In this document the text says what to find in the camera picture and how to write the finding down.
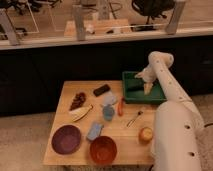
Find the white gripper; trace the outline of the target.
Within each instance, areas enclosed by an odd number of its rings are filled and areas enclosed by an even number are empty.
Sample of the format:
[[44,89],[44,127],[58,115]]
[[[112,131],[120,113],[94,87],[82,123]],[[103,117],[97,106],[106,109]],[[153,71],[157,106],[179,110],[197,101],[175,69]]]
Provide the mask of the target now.
[[144,81],[144,84],[143,84],[144,94],[149,95],[152,90],[153,83],[156,80],[154,71],[149,66],[147,66],[141,72],[138,72],[135,75],[135,78],[139,78]]

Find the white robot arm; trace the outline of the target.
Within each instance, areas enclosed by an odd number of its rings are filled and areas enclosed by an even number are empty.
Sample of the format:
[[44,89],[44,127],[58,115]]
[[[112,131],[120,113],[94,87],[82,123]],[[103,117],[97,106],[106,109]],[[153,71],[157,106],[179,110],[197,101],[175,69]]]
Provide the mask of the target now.
[[202,171],[196,138],[204,130],[204,120],[170,72],[173,62],[172,54],[153,51],[148,65],[136,75],[145,83],[158,80],[166,97],[154,116],[154,171]]

